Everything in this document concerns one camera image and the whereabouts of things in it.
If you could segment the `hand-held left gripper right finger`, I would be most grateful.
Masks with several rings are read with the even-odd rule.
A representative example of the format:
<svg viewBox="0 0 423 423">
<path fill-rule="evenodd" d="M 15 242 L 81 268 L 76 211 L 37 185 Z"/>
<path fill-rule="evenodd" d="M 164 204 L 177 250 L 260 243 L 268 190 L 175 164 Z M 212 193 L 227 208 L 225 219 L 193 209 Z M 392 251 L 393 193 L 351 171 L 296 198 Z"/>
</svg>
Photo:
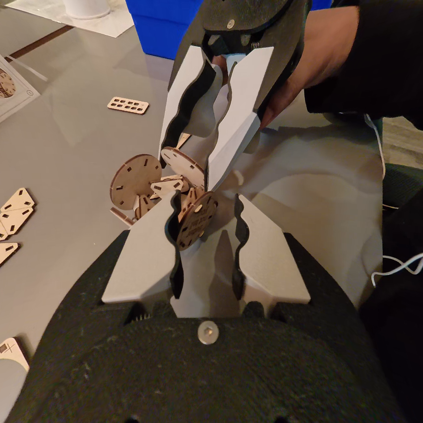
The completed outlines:
<svg viewBox="0 0 423 423">
<path fill-rule="evenodd" d="M 238 301 L 259 302 L 269 314 L 279 302 L 311 300 L 282 229 L 246 197 L 235 195 L 232 288 Z"/>
</svg>

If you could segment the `white paper sheet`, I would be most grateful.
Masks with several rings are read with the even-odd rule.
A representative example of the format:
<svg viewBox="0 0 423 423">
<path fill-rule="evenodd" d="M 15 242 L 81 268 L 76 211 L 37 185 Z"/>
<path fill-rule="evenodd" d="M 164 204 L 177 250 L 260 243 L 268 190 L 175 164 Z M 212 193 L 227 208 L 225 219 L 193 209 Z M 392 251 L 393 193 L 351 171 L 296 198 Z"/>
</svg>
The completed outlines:
<svg viewBox="0 0 423 423">
<path fill-rule="evenodd" d="M 75 28 L 117 38 L 134 26 L 133 19 L 124 0 L 108 0 L 110 13 L 90 20 L 73 19 L 66 14 L 63 0 L 16 0 L 6 7 L 50 19 Z"/>
</svg>

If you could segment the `wooden piece with square mark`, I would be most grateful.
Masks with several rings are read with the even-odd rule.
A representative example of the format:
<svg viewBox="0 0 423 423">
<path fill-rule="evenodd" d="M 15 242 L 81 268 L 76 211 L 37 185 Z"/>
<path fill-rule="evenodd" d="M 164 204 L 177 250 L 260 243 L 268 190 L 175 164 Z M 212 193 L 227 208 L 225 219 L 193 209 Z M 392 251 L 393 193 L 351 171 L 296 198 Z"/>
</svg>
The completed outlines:
<svg viewBox="0 0 423 423">
<path fill-rule="evenodd" d="M 23 367 L 26 373 L 29 371 L 28 361 L 19 345 L 18 339 L 15 337 L 7 338 L 0 342 L 0 359 L 14 361 Z"/>
</svg>

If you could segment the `white cup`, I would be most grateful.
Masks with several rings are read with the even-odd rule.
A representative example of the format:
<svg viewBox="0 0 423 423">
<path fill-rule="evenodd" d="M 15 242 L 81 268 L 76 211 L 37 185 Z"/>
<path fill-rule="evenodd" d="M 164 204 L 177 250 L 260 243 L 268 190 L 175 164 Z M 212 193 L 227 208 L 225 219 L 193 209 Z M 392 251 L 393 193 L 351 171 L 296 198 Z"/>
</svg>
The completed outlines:
<svg viewBox="0 0 423 423">
<path fill-rule="evenodd" d="M 108 15 L 107 0 L 63 0 L 66 14 L 73 19 L 90 20 Z"/>
</svg>

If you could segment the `rectangular wooden piece with slots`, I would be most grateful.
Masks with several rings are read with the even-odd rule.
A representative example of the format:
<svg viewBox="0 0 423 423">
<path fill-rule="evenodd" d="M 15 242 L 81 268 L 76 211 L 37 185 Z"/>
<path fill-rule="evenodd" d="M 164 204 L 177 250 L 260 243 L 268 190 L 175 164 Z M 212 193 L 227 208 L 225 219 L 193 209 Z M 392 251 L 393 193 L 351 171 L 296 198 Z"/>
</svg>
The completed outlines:
<svg viewBox="0 0 423 423">
<path fill-rule="evenodd" d="M 149 108 L 148 102 L 113 96 L 108 103 L 108 109 L 120 110 L 128 113 L 143 115 Z"/>
</svg>

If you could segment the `person's dark clothed lap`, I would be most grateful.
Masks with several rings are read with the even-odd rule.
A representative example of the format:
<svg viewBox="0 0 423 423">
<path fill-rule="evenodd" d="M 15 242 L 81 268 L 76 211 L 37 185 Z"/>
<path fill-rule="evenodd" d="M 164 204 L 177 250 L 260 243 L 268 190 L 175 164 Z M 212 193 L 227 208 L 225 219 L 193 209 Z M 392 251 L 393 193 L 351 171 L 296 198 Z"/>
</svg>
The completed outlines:
<svg viewBox="0 0 423 423">
<path fill-rule="evenodd" d="M 360 316 L 408 422 L 423 421 L 422 169 L 386 164 L 383 179 L 383 275 Z"/>
</svg>

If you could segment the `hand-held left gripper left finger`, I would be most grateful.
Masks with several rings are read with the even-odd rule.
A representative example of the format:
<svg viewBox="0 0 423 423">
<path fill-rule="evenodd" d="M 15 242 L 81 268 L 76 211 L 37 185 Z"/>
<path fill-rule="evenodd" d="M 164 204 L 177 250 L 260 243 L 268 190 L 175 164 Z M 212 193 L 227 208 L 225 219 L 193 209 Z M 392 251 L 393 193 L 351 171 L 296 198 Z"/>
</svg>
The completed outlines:
<svg viewBox="0 0 423 423">
<path fill-rule="evenodd" d="M 140 302 L 146 312 L 159 300 L 179 299 L 184 273 L 179 247 L 181 192 L 166 194 L 130 229 L 102 302 Z"/>
</svg>

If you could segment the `person's right forearm black sleeve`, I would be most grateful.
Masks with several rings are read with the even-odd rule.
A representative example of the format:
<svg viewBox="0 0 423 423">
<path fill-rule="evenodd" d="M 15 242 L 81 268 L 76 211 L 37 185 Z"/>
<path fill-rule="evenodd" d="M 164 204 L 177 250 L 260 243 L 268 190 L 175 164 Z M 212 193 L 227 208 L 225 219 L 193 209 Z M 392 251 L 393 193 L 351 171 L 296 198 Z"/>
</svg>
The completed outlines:
<svg viewBox="0 0 423 423">
<path fill-rule="evenodd" d="M 304 91 L 310 113 L 403 116 L 423 129 L 423 2 L 336 1 L 357 6 L 352 49 L 338 73 Z"/>
</svg>

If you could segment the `blue box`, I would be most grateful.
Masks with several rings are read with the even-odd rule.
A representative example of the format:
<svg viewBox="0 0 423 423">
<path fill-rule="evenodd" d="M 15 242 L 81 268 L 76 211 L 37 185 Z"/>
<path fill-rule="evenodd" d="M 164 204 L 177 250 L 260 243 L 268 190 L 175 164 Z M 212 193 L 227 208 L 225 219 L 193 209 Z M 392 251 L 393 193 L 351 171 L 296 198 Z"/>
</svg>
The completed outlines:
<svg viewBox="0 0 423 423">
<path fill-rule="evenodd" d="M 127 0 L 145 54 L 174 60 L 201 0 Z"/>
</svg>

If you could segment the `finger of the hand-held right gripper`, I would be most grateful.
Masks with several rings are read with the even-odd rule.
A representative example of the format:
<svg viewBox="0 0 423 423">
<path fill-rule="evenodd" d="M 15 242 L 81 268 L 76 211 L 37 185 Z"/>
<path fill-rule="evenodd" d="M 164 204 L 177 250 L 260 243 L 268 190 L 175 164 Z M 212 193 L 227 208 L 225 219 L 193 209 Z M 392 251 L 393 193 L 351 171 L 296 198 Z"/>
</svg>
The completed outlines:
<svg viewBox="0 0 423 423">
<path fill-rule="evenodd" d="M 217 126 L 217 142 L 208 157 L 207 191 L 215 191 L 260 127 L 255 102 L 273 47 L 256 48 L 248 55 L 226 55 L 230 101 Z"/>
<path fill-rule="evenodd" d="M 206 138 L 216 125 L 214 102 L 223 85 L 223 73 L 213 65 L 201 46 L 189 46 L 168 89 L 159 147 L 176 147 L 182 133 Z"/>
</svg>

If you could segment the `clear plastic strip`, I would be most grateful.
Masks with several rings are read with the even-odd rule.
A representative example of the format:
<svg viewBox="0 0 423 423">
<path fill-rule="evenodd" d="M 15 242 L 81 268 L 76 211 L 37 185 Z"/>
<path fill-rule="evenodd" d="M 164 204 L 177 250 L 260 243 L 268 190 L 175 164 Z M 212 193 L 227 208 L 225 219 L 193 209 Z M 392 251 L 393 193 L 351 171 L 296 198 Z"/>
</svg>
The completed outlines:
<svg viewBox="0 0 423 423">
<path fill-rule="evenodd" d="M 36 77 L 38 77 L 42 81 L 48 82 L 48 78 L 47 77 L 45 77 L 44 75 L 42 75 L 41 73 L 39 73 L 35 69 L 31 68 L 27 64 L 23 63 L 22 61 L 19 61 L 18 59 L 15 59 L 15 58 L 13 58 L 11 56 L 5 56 L 5 59 L 8 59 L 9 61 L 13 61 L 13 62 L 17 63 L 19 66 L 21 66 L 24 69 L 28 70 L 29 72 L 31 72 L 32 74 L 34 74 Z"/>
</svg>

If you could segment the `person's right hand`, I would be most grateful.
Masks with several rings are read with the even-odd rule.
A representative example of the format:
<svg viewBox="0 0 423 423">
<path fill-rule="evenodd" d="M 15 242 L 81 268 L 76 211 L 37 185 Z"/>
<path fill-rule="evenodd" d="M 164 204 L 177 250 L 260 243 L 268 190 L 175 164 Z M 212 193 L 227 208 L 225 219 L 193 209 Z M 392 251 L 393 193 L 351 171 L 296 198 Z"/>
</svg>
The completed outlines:
<svg viewBox="0 0 423 423">
<path fill-rule="evenodd" d="M 323 82 L 343 66 L 356 37 L 358 21 L 358 6 L 322 9 L 308 14 L 300 61 L 270 99 L 260 129 L 286 109 L 300 91 Z"/>
</svg>

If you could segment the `wooden model with round discs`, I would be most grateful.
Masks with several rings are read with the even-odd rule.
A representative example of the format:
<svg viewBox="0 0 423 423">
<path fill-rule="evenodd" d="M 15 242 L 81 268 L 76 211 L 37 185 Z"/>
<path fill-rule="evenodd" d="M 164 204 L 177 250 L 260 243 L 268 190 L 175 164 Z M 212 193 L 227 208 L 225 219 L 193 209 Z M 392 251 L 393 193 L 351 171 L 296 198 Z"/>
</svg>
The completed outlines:
<svg viewBox="0 0 423 423">
<path fill-rule="evenodd" d="M 175 174 L 163 176 L 157 158 L 140 154 L 119 168 L 109 190 L 114 205 L 111 212 L 129 227 L 158 205 L 165 195 L 179 190 L 177 245 L 180 250 L 188 249 L 204 235 L 218 207 L 215 194 L 206 191 L 203 168 L 179 149 L 188 138 L 189 135 L 183 134 L 176 147 L 164 147 L 160 153 L 164 164 Z"/>
</svg>

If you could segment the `instruction sheet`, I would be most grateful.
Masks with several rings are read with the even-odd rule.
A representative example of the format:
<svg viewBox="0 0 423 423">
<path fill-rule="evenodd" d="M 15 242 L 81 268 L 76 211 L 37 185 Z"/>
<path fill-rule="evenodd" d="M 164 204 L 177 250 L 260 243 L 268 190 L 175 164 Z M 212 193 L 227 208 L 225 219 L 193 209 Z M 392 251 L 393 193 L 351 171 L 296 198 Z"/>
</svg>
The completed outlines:
<svg viewBox="0 0 423 423">
<path fill-rule="evenodd" d="M 39 92 L 1 56 L 0 121 L 4 121 L 39 96 Z"/>
</svg>

